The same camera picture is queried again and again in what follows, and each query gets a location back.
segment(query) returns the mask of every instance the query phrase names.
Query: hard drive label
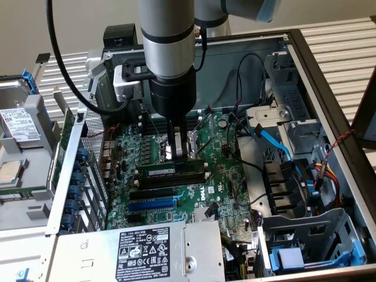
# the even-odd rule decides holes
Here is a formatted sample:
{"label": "hard drive label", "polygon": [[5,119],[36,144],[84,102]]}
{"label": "hard drive label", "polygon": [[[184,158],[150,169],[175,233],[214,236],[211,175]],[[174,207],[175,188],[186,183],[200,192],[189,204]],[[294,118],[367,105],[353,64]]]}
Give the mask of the hard drive label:
{"label": "hard drive label", "polygon": [[121,232],[116,280],[170,277],[170,227]]}
{"label": "hard drive label", "polygon": [[24,108],[0,110],[6,126],[17,142],[40,140],[31,116]]}

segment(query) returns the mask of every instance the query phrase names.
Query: connector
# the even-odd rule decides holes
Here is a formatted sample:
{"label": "connector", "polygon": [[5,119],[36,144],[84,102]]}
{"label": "connector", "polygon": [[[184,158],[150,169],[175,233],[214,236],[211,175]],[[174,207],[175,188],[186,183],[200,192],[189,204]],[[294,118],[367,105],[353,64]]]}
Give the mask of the connector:
{"label": "connector", "polygon": [[204,213],[206,218],[210,218],[212,217],[213,215],[215,216],[215,219],[218,218],[218,208],[219,208],[219,205],[217,204],[217,202],[213,202],[210,207],[207,208],[206,212]]}

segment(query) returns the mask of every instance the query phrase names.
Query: black wire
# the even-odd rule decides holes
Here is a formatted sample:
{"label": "black wire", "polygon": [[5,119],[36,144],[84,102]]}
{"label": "black wire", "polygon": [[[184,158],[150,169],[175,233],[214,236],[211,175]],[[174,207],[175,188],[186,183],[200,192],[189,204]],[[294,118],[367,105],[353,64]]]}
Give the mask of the black wire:
{"label": "black wire", "polygon": [[48,24],[48,32],[49,37],[51,40],[51,45],[53,52],[55,54],[56,61],[58,63],[58,66],[60,68],[61,74],[65,79],[66,84],[69,86],[69,88],[72,90],[73,94],[82,102],[88,109],[92,110],[95,113],[98,113],[100,115],[115,115],[118,113],[123,112],[124,108],[129,105],[130,99],[126,98],[124,103],[115,110],[103,110],[99,109],[98,107],[91,104],[88,100],[85,99],[85,97],[80,93],[80,91],[76,88],[75,84],[71,80],[71,77],[68,74],[68,71],[65,68],[63,59],[61,57],[58,41],[56,39],[56,32],[55,32],[55,25],[53,23],[53,7],[52,7],[52,0],[46,0],[46,16],[47,16],[47,24]]}
{"label": "black wire", "polygon": [[206,50],[207,50],[207,33],[206,33],[206,28],[201,28],[200,29],[200,35],[202,38],[202,58],[201,58],[201,63],[198,69],[195,69],[196,72],[199,72],[202,67],[204,66],[205,62],[205,57],[206,57]]}
{"label": "black wire", "polygon": [[259,197],[257,197],[256,199],[254,199],[252,202],[250,203],[239,203],[237,201],[237,199],[235,199],[235,202],[240,206],[240,207],[249,207],[251,206],[252,204],[254,204],[255,202],[257,202],[258,200],[260,200],[262,197],[265,197],[266,196],[266,193],[263,193],[261,195],[259,195]]}
{"label": "black wire", "polygon": [[204,66],[204,63],[205,63],[205,57],[206,57],[206,50],[203,50],[202,51],[202,58],[201,58],[201,63],[200,63],[200,66],[198,69],[195,69],[196,72],[199,72],[202,67]]}
{"label": "black wire", "polygon": [[219,100],[222,98],[223,94],[225,93],[226,91],[226,88],[228,87],[229,83],[230,83],[230,79],[231,79],[231,76],[233,73],[235,73],[236,70],[233,69],[231,72],[229,72],[229,75],[227,76],[227,80],[226,80],[226,84],[224,85],[222,91],[221,91],[221,94],[219,94],[218,98],[216,99],[216,101],[214,103],[211,104],[212,107],[214,107],[218,102]]}
{"label": "black wire", "polygon": [[245,125],[243,124],[243,122],[247,120],[247,117],[242,117],[241,119],[238,119],[237,122],[235,123],[235,130],[237,130],[237,126],[238,124],[240,123],[242,128],[244,129],[245,132],[247,132],[249,135],[251,135],[251,133],[248,131],[248,129],[245,127]]}
{"label": "black wire", "polygon": [[[240,67],[241,67],[241,64],[243,63],[243,61],[248,57],[248,56],[255,56],[260,62],[261,62],[261,65],[263,67],[263,80],[262,80],[262,85],[261,85],[261,103],[263,102],[263,99],[265,98],[266,96],[266,93],[265,93],[265,84],[266,84],[266,70],[265,70],[265,66],[264,66],[264,61],[263,59],[261,58],[261,56],[255,52],[250,52],[250,53],[247,53],[245,54],[242,59],[240,60],[239,64],[238,64],[238,67],[237,67],[237,77],[239,78],[240,77]],[[238,83],[236,83],[236,101],[238,102],[238,92],[239,92],[239,85]],[[240,91],[240,95],[241,97],[243,96],[243,91],[241,90]]]}
{"label": "black wire", "polygon": [[299,188],[299,191],[300,191],[300,193],[302,194],[302,200],[303,200],[303,204],[304,204],[304,207],[305,207],[305,209],[306,209],[306,213],[305,213],[305,217],[307,217],[307,215],[308,215],[308,206],[307,206],[307,201],[308,201],[308,199],[307,199],[307,195],[306,195],[306,193],[304,192],[304,189],[303,189],[303,187],[302,187],[302,185],[301,185],[301,182],[300,182],[300,180],[299,180],[299,176],[300,176],[300,174],[298,174],[298,172],[297,171],[293,171],[293,177],[294,177],[294,180],[296,181],[296,183],[298,184],[298,188]]}
{"label": "black wire", "polygon": [[238,161],[240,161],[241,163],[244,163],[245,165],[248,165],[248,166],[251,166],[251,167],[254,167],[255,169],[257,169],[259,172],[261,173],[264,173],[264,170],[262,168],[260,168],[259,166],[257,166],[256,164],[253,164],[253,163],[249,163],[245,160],[242,160],[241,158],[237,157],[233,151],[231,150],[231,146],[230,146],[230,143],[229,143],[229,132],[230,132],[230,127],[231,127],[231,123],[229,123],[228,127],[227,127],[227,144],[228,144],[228,147],[229,147],[229,152],[230,154],[232,155],[232,157]]}

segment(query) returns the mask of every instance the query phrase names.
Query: white label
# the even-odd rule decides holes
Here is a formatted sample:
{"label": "white label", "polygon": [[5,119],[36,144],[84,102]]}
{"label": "white label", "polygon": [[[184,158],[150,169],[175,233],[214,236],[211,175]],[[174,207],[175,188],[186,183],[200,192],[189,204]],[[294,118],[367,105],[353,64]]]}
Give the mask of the white label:
{"label": "white label", "polygon": [[252,231],[251,232],[251,236],[252,236],[252,250],[256,250],[257,249],[257,245],[259,244],[259,233],[257,231]]}
{"label": "white label", "polygon": [[9,194],[9,195],[0,195],[0,200],[12,200],[12,199],[20,199],[20,194]]}
{"label": "white label", "polygon": [[163,241],[163,240],[168,240],[169,235],[168,234],[163,234],[163,235],[157,235],[157,240],[156,241]]}
{"label": "white label", "polygon": [[226,254],[226,260],[227,260],[227,261],[232,261],[232,260],[234,260],[233,255],[230,254],[230,252],[229,252],[228,249],[225,248],[225,249],[224,249],[224,252],[225,252],[225,254]]}
{"label": "white label", "polygon": [[41,139],[31,116],[24,108],[0,110],[0,114],[17,142]]}
{"label": "white label", "polygon": [[149,176],[171,173],[175,173],[175,169],[152,170],[151,172],[149,172]]}
{"label": "white label", "polygon": [[207,192],[208,192],[209,194],[214,194],[214,187],[213,187],[213,186],[209,186],[209,187],[207,188]]}

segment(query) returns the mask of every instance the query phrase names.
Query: metal sheet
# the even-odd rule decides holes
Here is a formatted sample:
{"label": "metal sheet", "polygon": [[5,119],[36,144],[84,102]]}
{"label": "metal sheet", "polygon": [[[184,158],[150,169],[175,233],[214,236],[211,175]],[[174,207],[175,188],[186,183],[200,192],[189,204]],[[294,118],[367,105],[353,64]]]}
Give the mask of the metal sheet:
{"label": "metal sheet", "polygon": [[120,233],[163,227],[170,229],[168,239],[170,277],[151,278],[147,281],[224,281],[217,221],[187,225],[184,222],[155,224],[60,236],[49,279],[65,281],[68,268],[69,275],[76,281],[116,281]]}

